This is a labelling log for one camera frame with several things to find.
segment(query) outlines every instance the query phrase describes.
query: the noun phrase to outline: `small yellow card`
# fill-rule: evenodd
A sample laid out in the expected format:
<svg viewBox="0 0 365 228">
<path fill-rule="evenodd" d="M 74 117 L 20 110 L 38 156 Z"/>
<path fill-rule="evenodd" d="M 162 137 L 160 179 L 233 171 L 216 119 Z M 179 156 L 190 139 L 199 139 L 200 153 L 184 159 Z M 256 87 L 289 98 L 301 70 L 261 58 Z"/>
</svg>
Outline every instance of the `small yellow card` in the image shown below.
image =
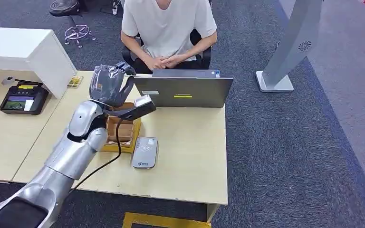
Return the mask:
<svg viewBox="0 0 365 228">
<path fill-rule="evenodd" d="M 73 76 L 68 83 L 68 88 L 77 88 L 82 83 L 83 76 Z"/>
</svg>

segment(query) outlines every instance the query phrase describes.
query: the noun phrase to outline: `person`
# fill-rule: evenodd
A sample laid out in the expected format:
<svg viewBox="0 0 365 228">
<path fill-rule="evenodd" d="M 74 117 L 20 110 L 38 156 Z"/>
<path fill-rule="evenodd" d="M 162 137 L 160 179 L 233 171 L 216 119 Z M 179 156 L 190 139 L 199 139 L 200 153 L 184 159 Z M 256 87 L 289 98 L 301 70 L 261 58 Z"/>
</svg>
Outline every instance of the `person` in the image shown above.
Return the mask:
<svg viewBox="0 0 365 228">
<path fill-rule="evenodd" d="M 209 0 L 125 0 L 121 41 L 137 59 L 137 73 L 153 69 L 201 69 L 196 57 L 217 41 L 216 23 Z M 201 40 L 194 46 L 190 34 Z M 144 42 L 135 40 L 139 33 Z"/>
</svg>

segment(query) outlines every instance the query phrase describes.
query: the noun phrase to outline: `stool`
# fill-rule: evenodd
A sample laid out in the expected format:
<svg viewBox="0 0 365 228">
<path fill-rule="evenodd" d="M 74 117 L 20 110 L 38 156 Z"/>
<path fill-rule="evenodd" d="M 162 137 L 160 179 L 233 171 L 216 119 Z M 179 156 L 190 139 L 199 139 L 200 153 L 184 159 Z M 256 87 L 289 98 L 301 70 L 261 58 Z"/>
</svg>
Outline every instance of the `stool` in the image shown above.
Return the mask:
<svg viewBox="0 0 365 228">
<path fill-rule="evenodd" d="M 82 48 L 79 39 L 85 36 L 91 36 L 92 40 L 96 40 L 87 25 L 77 25 L 72 16 L 81 16 L 79 13 L 80 4 L 77 0 L 56 0 L 49 7 L 49 13 L 55 17 L 68 17 L 70 28 L 65 31 L 65 45 L 70 40 L 75 40 L 77 47 Z"/>
</svg>

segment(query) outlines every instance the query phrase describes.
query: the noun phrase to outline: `hand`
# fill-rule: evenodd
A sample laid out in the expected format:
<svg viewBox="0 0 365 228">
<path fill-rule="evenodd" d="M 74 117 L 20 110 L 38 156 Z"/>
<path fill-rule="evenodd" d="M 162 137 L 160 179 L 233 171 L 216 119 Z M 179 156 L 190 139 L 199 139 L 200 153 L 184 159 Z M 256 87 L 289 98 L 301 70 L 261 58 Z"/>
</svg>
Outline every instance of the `hand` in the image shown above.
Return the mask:
<svg viewBox="0 0 365 228">
<path fill-rule="evenodd" d="M 166 68 L 166 65 L 162 63 L 162 60 L 165 60 L 166 57 L 159 57 L 159 58 L 148 58 L 148 60 L 145 61 L 145 64 L 147 68 L 149 68 L 151 71 L 153 69 L 164 69 Z"/>
<path fill-rule="evenodd" d="M 168 68 L 174 68 L 177 64 L 183 62 L 187 58 L 184 55 L 174 55 L 162 60 L 162 64 L 164 64 Z"/>
</svg>

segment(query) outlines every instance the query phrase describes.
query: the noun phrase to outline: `stand base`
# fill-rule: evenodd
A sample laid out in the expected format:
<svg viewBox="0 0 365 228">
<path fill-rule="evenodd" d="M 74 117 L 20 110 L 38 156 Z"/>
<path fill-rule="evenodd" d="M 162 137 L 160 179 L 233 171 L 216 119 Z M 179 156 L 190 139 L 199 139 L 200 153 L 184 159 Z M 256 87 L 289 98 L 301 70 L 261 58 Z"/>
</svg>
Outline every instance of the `stand base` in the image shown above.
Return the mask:
<svg viewBox="0 0 365 228">
<path fill-rule="evenodd" d="M 261 92 L 293 92 L 293 85 L 288 75 L 283 77 L 275 86 L 267 87 L 265 85 L 264 78 L 262 77 L 262 72 L 263 71 L 257 71 L 257 81 Z"/>
</svg>

